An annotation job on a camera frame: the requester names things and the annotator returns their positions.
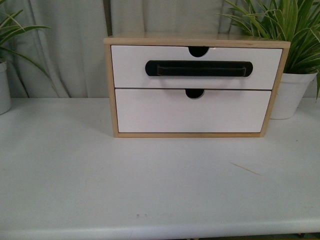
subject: wooden frame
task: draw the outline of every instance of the wooden frame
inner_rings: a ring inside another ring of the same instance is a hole
[[[141,46],[206,46],[225,48],[261,48],[282,49],[280,62],[274,80],[271,96],[260,132],[119,132],[117,119],[117,103],[112,64],[112,45]],[[129,32],[110,36],[104,39],[108,90],[115,138],[235,138],[263,137],[266,133],[272,107],[279,88],[282,73],[289,53],[290,42],[269,40],[245,35],[226,34],[190,34],[160,32]]]

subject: white pot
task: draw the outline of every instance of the white pot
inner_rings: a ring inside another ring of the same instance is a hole
[[[279,89],[272,108],[271,119],[289,119],[305,94],[309,83],[317,73],[311,74],[282,74]]]
[[[7,63],[0,63],[0,114],[11,108],[11,98],[7,79]]]

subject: white drawer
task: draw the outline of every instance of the white drawer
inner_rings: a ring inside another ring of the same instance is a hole
[[[115,89],[119,133],[259,133],[271,91]]]
[[[111,53],[115,88],[271,90],[282,49],[210,47],[194,57],[187,46],[112,45]],[[148,76],[145,66],[151,60],[242,61],[251,62],[253,70],[247,77]]]

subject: gray curtain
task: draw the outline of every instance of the gray curtain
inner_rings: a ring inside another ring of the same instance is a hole
[[[12,43],[39,63],[51,81],[29,62],[6,56],[11,97],[100,98],[108,96],[103,38],[107,28],[102,0],[12,0],[7,12],[23,9],[23,26],[51,29],[28,32]]]
[[[223,0],[111,0],[113,33],[240,33],[220,13],[230,13]]]

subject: drawer handle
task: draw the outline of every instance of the drawer handle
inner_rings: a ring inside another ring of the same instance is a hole
[[[145,65],[148,76],[248,77],[253,71],[249,61],[158,61]]]

